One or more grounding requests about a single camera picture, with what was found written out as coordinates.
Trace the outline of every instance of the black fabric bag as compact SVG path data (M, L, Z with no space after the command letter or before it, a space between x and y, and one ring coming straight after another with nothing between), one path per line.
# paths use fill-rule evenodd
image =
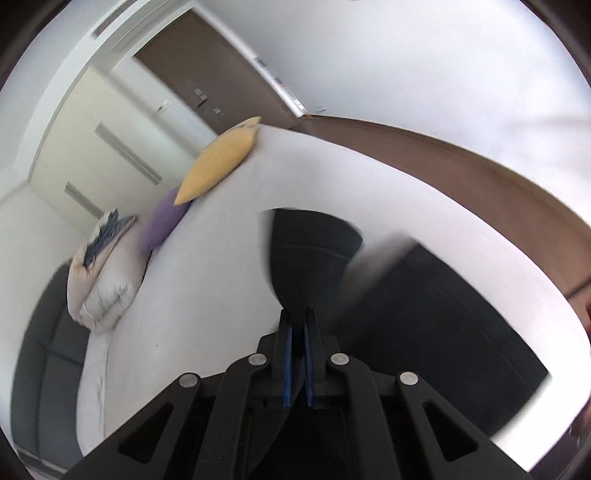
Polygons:
M503 317L421 245L328 330L374 371L418 373L489 436L548 374Z

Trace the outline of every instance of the metal screw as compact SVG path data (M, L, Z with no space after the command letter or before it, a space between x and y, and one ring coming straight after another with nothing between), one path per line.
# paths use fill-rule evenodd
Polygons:
M259 367L260 365L265 365L267 363L267 357L262 353L253 353L248 357L248 363L255 367Z
M330 356L330 361L335 365L346 365L349 363L349 357L344 353L333 353Z
M194 387L198 381L197 375L194 374L184 374L178 379L178 383L184 388Z
M405 385L416 385L418 383L418 376L413 372L402 372L400 374L400 381Z

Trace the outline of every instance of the purple pillow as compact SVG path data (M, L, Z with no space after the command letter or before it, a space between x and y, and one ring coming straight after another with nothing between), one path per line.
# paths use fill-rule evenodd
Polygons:
M191 206L191 202L182 205L174 205L174 199L177 197L178 189L170 190L168 195L156 207L150 224L144 232L144 239L139 248L143 254L149 254L154 248L159 247L174 230L174 227L181 221L184 214Z

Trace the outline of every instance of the wardrobe handle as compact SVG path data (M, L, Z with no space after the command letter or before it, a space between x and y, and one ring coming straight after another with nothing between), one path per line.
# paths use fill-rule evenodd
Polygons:
M84 194L76 187L74 187L74 185L72 185L70 182L66 183L64 192L66 192L78 205L80 205L93 217L99 220L102 218L103 211L100 208L98 208L94 203L92 203L86 196L84 196Z
M162 177L158 175L152 167L146 162L139 158L133 150L125 145L111 130L105 127L102 123L98 124L95 128L95 134L108 144L113 150L121 155L130 165L139 171L144 177L151 181L154 185L157 185L162 180Z

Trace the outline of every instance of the bed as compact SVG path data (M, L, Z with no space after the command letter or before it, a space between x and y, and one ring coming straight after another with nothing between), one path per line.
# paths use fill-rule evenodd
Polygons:
M442 193L352 150L262 126L250 157L195 200L162 247L116 328L91 334L77 402L84 454L180 374L224 371L277 328L267 274L275 207L343 218L363 236L346 278L355 297L380 266L420 241L474 287L526 341L549 375L493 440L530 470L591 391L589 341L543 272L497 231Z

